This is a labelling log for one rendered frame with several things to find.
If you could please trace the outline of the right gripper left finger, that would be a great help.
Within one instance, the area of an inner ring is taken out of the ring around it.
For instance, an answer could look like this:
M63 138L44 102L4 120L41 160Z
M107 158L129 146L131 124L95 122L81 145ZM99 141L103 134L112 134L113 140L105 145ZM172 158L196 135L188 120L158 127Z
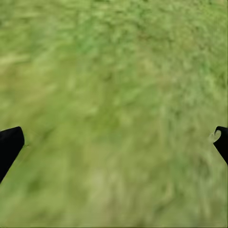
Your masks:
M20 126L0 132L0 183L25 144Z

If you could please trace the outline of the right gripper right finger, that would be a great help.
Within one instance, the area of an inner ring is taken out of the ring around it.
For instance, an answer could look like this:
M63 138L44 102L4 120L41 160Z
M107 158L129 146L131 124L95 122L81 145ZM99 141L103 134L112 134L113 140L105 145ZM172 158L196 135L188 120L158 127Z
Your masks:
M209 138L209 143L214 143L215 147L228 165L228 128L218 126Z

